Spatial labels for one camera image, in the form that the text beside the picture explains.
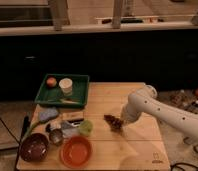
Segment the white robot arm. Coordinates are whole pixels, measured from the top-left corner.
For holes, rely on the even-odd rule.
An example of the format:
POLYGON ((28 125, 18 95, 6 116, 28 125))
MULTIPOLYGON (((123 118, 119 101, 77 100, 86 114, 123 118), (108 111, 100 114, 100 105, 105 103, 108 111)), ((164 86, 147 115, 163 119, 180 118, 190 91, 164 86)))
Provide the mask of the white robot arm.
POLYGON ((125 124, 136 122, 142 113, 150 114, 198 142, 198 115, 166 105, 157 100, 157 91, 145 85, 128 95, 121 118, 125 124))

